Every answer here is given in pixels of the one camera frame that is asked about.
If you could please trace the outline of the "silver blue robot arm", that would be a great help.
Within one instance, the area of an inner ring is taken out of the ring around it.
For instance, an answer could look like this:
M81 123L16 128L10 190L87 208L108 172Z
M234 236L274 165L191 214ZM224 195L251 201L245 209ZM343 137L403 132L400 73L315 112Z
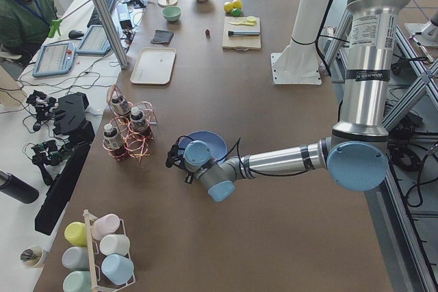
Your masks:
M398 15L409 0L347 0L352 14L348 65L339 120L330 137L314 144L226 161L194 140L182 155L187 183L197 180L220 202L234 192L236 180L257 176L297 176L324 168L334 181L353 191L379 186L387 173L388 132L383 126L387 84Z

